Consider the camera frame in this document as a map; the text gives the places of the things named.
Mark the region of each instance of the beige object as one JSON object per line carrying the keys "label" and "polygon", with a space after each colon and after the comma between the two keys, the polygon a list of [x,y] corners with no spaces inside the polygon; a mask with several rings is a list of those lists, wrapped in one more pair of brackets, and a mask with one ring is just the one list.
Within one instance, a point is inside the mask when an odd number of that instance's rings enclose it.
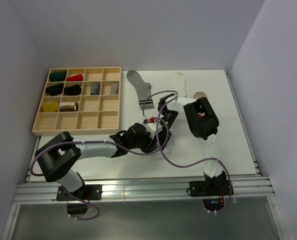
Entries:
{"label": "beige object", "polygon": [[208,98],[207,94],[203,91],[197,91],[193,96],[194,99],[200,99],[201,97]]}
{"label": "beige object", "polygon": [[[66,78],[82,74],[83,81],[50,82],[45,88],[64,83],[64,87],[79,84],[81,95],[42,95],[32,132],[37,135],[56,135],[64,131],[74,134],[115,134],[120,130],[121,68],[52,68],[50,73],[67,71]],[[100,84],[100,94],[91,95],[92,83]],[[119,84],[118,94],[110,95],[114,83]],[[59,102],[59,108],[74,108],[77,111],[44,112],[43,106]]]}

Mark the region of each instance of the empty compartment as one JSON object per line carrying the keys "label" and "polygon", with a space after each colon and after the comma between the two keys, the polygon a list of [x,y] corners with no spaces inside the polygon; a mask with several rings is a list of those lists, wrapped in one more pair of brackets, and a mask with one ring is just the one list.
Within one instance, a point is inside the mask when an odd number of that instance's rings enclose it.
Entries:
{"label": "empty compartment", "polygon": [[77,112],[59,112],[56,119],[56,130],[75,129],[78,120]]}
{"label": "empty compartment", "polygon": [[119,112],[118,111],[100,111],[98,113],[99,129],[118,129]]}
{"label": "empty compartment", "polygon": [[106,95],[100,97],[100,111],[118,111],[120,106],[118,95]]}
{"label": "empty compartment", "polygon": [[79,105],[80,112],[97,112],[100,105],[100,96],[82,96]]}
{"label": "empty compartment", "polygon": [[64,88],[64,82],[48,82],[46,84],[45,91],[43,93],[43,97],[60,97],[60,96],[62,96],[63,88]]}
{"label": "empty compartment", "polygon": [[57,121],[57,112],[42,112],[36,116],[34,131],[54,130]]}
{"label": "empty compartment", "polygon": [[101,90],[101,82],[100,81],[85,81],[83,84],[83,90],[82,90],[83,96],[91,96],[92,84],[99,85],[99,89]]}
{"label": "empty compartment", "polygon": [[100,82],[103,78],[103,68],[87,68],[84,81]]}
{"label": "empty compartment", "polygon": [[120,81],[121,68],[120,67],[105,67],[103,73],[103,81]]}
{"label": "empty compartment", "polygon": [[97,129],[97,112],[79,112],[77,117],[76,129]]}
{"label": "empty compartment", "polygon": [[[50,74],[61,73],[61,72],[66,72],[66,73],[60,74],[60,75],[56,76],[56,78],[53,81],[50,81]],[[51,71],[49,72],[49,74],[47,76],[47,82],[51,82],[51,83],[64,82],[64,80],[66,79],[67,73],[68,73],[67,68],[51,69]]]}
{"label": "empty compartment", "polygon": [[44,109],[43,106],[48,105],[48,104],[52,104],[54,102],[58,102],[60,103],[61,101],[61,97],[60,96],[47,96],[47,97],[42,97],[42,101],[41,104],[39,106],[39,113],[44,113]]}
{"label": "empty compartment", "polygon": [[113,84],[118,84],[118,93],[117,93],[117,95],[118,95],[120,92],[120,87],[121,87],[119,81],[103,81],[101,90],[100,90],[100,94],[101,95],[110,95]]}
{"label": "empty compartment", "polygon": [[[81,99],[80,96],[63,96],[59,103],[59,112],[62,112],[62,113],[63,112],[77,112],[79,110],[79,106],[80,106],[80,99]],[[77,104],[76,109],[70,110],[71,105],[68,107],[65,107],[65,103],[76,103]]]}
{"label": "empty compartment", "polygon": [[[67,87],[72,87],[72,86],[75,86],[75,85],[79,85],[80,90],[79,90],[79,88],[74,89],[74,90],[66,89]],[[83,82],[82,81],[67,81],[65,83],[65,86],[64,86],[63,96],[80,96],[81,92],[82,92],[82,87],[83,87]]]}
{"label": "empty compartment", "polygon": [[66,75],[66,81],[67,81],[68,78],[74,77],[74,76],[80,75],[80,74],[83,76],[83,79],[84,79],[85,68],[71,68],[71,69],[68,69],[67,75]]}

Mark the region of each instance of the wooden box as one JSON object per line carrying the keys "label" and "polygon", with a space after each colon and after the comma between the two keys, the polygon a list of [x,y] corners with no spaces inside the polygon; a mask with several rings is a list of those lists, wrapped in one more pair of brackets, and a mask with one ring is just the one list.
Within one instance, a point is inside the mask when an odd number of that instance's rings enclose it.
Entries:
{"label": "wooden box", "polygon": [[[51,73],[66,72],[63,81],[50,81]],[[67,81],[69,77],[82,75],[83,81]],[[99,95],[91,95],[93,83],[100,84]],[[118,94],[111,94],[112,85],[118,83]],[[61,94],[51,96],[47,87],[64,84]],[[66,95],[64,88],[81,87],[81,94]],[[115,134],[120,130],[121,68],[53,68],[47,81],[35,118],[32,132],[37,135],[56,135],[63,131],[75,134]],[[78,110],[45,112],[50,103],[76,102]]]}

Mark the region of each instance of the wall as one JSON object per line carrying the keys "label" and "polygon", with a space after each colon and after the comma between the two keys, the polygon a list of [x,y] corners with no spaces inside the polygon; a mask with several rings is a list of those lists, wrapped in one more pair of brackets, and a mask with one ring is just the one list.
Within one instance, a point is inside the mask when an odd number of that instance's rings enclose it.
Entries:
{"label": "wall", "polygon": [[0,237],[36,137],[33,120],[47,67],[6,0],[0,0]]}
{"label": "wall", "polygon": [[297,1],[265,2],[231,81],[260,169],[297,240]]}
{"label": "wall", "polygon": [[9,0],[49,67],[229,70],[264,0]]}

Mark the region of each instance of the robotic arm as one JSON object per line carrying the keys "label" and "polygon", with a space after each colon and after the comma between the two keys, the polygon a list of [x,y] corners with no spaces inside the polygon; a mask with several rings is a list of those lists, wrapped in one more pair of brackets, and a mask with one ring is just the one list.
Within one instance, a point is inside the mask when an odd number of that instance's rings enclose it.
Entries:
{"label": "robotic arm", "polygon": [[[174,94],[170,94],[161,98],[158,110],[160,111],[162,106],[173,96]],[[158,148],[157,135],[161,143],[166,141],[164,146],[167,144],[172,136],[170,128],[179,113],[185,114],[189,129],[196,138],[207,141],[209,136],[217,134],[219,120],[207,98],[178,97],[162,110],[163,117],[161,119],[163,121],[159,124],[158,129],[154,122],[155,118],[144,119],[142,124],[135,123],[128,130],[110,135],[106,141],[113,144],[83,144],[80,148],[76,147],[74,143],[61,145],[43,153],[37,160],[38,164],[47,182],[58,182],[72,195],[81,198],[87,194],[87,188],[82,177],[71,169],[77,160],[91,157],[117,158],[126,155],[128,150],[132,149],[140,149],[145,154],[152,153]],[[61,132],[41,147],[35,156],[53,145],[73,142],[73,140],[74,138],[69,132]],[[206,168],[204,176],[207,184],[201,188],[203,187],[203,191],[213,194],[226,183],[226,174],[216,161],[207,164]]]}

